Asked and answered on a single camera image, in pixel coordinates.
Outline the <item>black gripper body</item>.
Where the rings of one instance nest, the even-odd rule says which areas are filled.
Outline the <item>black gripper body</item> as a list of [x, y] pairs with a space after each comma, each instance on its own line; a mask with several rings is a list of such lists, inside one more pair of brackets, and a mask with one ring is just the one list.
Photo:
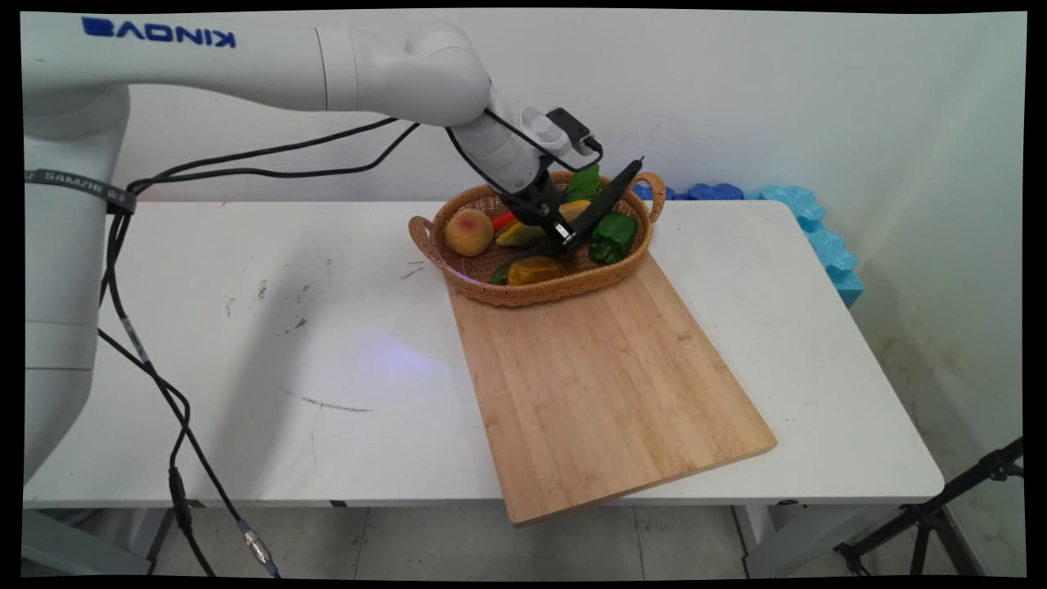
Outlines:
[[549, 172], [540, 172], [524, 191], [511, 196], [511, 212], [526, 225], [553, 231], [565, 225], [560, 212], [564, 197]]

